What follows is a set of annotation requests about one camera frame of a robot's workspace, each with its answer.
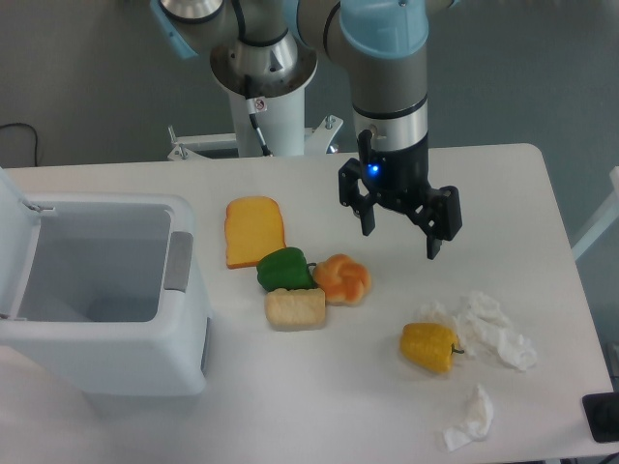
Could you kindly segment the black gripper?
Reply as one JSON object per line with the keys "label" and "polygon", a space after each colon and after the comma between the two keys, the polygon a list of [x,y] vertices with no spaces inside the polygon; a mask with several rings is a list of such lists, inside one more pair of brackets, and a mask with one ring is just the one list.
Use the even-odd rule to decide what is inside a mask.
{"label": "black gripper", "polygon": [[371,130],[358,135],[358,157],[339,169],[339,203],[352,209],[364,236],[375,228],[375,203],[406,214],[426,234],[427,258],[433,260],[462,226],[458,188],[430,186],[427,136],[395,151],[373,148],[375,139]]}

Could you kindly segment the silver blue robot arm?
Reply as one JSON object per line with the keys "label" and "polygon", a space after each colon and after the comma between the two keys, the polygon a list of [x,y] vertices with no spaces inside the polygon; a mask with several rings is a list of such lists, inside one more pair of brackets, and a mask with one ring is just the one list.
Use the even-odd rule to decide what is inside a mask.
{"label": "silver blue robot arm", "polygon": [[324,56],[348,77],[357,155],[339,170],[339,201],[362,231],[373,209],[407,216],[427,256],[462,226],[457,188],[428,180],[428,16],[444,1],[155,1],[184,57],[203,55],[229,98],[242,157],[309,149],[305,90]]}

